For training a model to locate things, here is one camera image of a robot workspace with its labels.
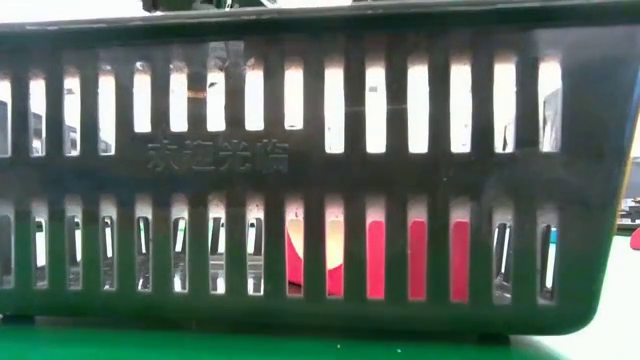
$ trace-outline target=black plastic basket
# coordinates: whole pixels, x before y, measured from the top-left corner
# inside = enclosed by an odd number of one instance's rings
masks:
[[[0,70],[11,99],[10,153],[0,159],[0,313],[508,334],[584,326],[597,309],[635,128],[640,6],[496,5],[404,3],[2,25]],[[408,59],[416,52],[428,62],[429,148],[421,154],[407,145]],[[514,150],[502,153],[494,144],[493,82],[494,60],[505,54],[516,58],[517,92]],[[543,151],[539,136],[538,71],[548,55],[562,68],[562,136],[555,151]],[[468,152],[453,153],[450,69],[460,56],[471,64],[471,144]],[[304,126],[297,130],[284,126],[290,57],[301,59],[304,69]],[[340,154],[327,153],[324,135],[325,60],[334,57],[344,65]],[[384,63],[386,83],[386,149],[376,154],[365,147],[370,57]],[[174,61],[186,69],[185,132],[169,130]],[[146,133],[133,125],[139,62],[150,74]],[[212,63],[224,71],[226,127],[218,132],[206,125]],[[245,73],[256,63],[263,69],[264,129],[249,131],[245,101],[254,99],[245,97]],[[77,154],[66,150],[69,68],[79,74]],[[104,73],[114,79],[113,151],[99,146]],[[34,78],[46,84],[43,154],[32,150]],[[213,193],[226,203],[224,228],[208,210]],[[172,212],[176,194],[187,201],[182,217]],[[250,194],[264,200],[260,219],[247,213]],[[285,203],[291,194],[302,199],[304,212],[302,296],[287,292]],[[151,205],[145,216],[137,211],[141,195]],[[339,298],[327,296],[329,195],[344,204]],[[376,299],[367,296],[366,280],[371,196],[384,199],[384,283]],[[407,238],[410,204],[419,197],[426,199],[428,251],[426,296],[416,300],[409,298]],[[468,205],[461,228],[470,239],[457,257],[451,214],[460,199]],[[555,229],[549,287],[543,276]],[[512,241],[502,271],[504,249],[497,248],[505,242],[493,239],[506,230]],[[207,241],[211,233],[218,240],[225,234],[224,252]],[[249,255],[248,233],[264,239]],[[38,234],[44,234],[44,261],[36,256]],[[450,273],[459,261],[467,264],[461,267],[467,295],[453,301],[458,285]],[[226,289],[215,293],[212,279],[221,263]],[[264,291],[248,289],[248,279],[264,282]],[[176,281],[184,291],[172,289]]]

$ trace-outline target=red object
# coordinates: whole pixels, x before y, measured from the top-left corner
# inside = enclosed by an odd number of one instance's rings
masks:
[[[631,249],[640,250],[640,228],[631,234]]]
[[[409,299],[427,297],[427,223],[414,220],[409,225]],[[303,260],[296,252],[287,230],[287,281],[303,285]],[[466,303],[469,300],[470,226],[468,221],[456,221],[451,227],[451,300]],[[385,281],[385,224],[372,221],[367,227],[367,297],[384,298]],[[344,292],[344,264],[327,270],[327,291],[331,296]]]

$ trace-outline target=plastic basket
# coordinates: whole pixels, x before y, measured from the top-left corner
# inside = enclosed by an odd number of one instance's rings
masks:
[[[3,25],[0,313],[508,334],[584,326],[635,126],[640,8],[495,5]],[[428,63],[423,77],[408,75],[416,54]],[[494,137],[494,64],[505,54],[517,88],[507,152]],[[561,141],[551,149],[540,141],[538,96],[549,55],[562,70]],[[459,58],[470,64],[472,125],[468,151],[453,152]],[[291,59],[302,68],[289,79],[303,84],[297,92],[285,91]],[[326,91],[327,64],[341,64],[344,96]],[[384,70],[384,93],[369,83],[371,64]],[[262,98],[247,92],[256,68]],[[416,76],[428,85],[422,153],[408,148]],[[248,114],[264,126],[247,129]],[[386,145],[368,152],[367,118],[385,114],[376,129]],[[187,119],[184,131],[172,130],[174,116]],[[296,116],[302,128],[286,127]],[[342,152],[325,147],[331,116],[344,116]],[[79,125],[63,126],[74,117]],[[138,117],[150,129],[136,129]],[[224,129],[208,125],[220,118]],[[330,224],[331,199],[343,230]],[[289,222],[292,211],[302,223]],[[325,242],[335,231],[342,251]]]

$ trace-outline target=green table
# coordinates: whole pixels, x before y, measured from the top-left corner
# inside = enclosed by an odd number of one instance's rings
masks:
[[[220,335],[88,326],[0,327],[4,359],[583,359],[637,358],[640,252],[616,237],[600,309],[586,329],[569,336],[514,337],[511,345]]]

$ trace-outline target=green surface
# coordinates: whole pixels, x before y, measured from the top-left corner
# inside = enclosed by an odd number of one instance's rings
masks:
[[[636,274],[640,252],[630,250],[628,237],[616,237],[594,321],[572,335],[514,337],[508,345],[38,325],[0,327],[0,347],[4,359],[595,359],[611,351],[631,359],[640,335]]]

